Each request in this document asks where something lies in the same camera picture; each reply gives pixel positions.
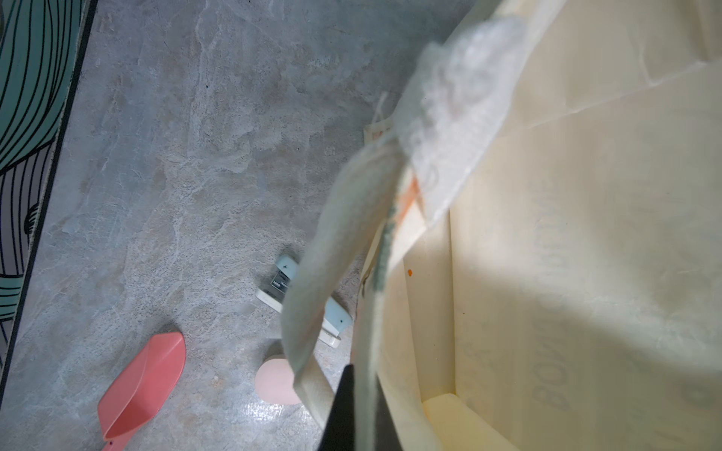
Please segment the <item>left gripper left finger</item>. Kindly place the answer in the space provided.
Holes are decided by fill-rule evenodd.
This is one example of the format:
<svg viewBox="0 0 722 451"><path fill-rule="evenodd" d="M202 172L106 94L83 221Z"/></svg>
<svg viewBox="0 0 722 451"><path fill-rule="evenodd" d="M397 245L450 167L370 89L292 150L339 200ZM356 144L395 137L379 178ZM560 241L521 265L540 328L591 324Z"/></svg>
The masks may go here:
<svg viewBox="0 0 722 451"><path fill-rule="evenodd" d="M355 450L355 368L344 368L319 451Z"/></svg>

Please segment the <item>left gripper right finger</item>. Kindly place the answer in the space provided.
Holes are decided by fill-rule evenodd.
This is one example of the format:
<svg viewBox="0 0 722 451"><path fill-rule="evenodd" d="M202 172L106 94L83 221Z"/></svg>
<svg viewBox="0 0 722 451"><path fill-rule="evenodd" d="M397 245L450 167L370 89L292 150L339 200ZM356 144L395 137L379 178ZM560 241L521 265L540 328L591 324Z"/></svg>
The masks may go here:
<svg viewBox="0 0 722 451"><path fill-rule="evenodd" d="M402 445L382 388L379 389L378 394L375 426L375 451L402 451Z"/></svg>

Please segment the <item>cream canvas grocery bag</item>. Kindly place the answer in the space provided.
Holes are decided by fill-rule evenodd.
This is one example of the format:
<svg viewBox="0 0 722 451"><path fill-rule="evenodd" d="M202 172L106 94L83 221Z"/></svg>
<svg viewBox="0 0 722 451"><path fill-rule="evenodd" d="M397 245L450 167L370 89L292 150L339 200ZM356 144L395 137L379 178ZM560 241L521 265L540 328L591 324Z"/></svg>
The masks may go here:
<svg viewBox="0 0 722 451"><path fill-rule="evenodd" d="M323 431L355 368L355 450L380 388L402 450L720 449L720 3L477 2L338 174L281 328Z"/></svg>

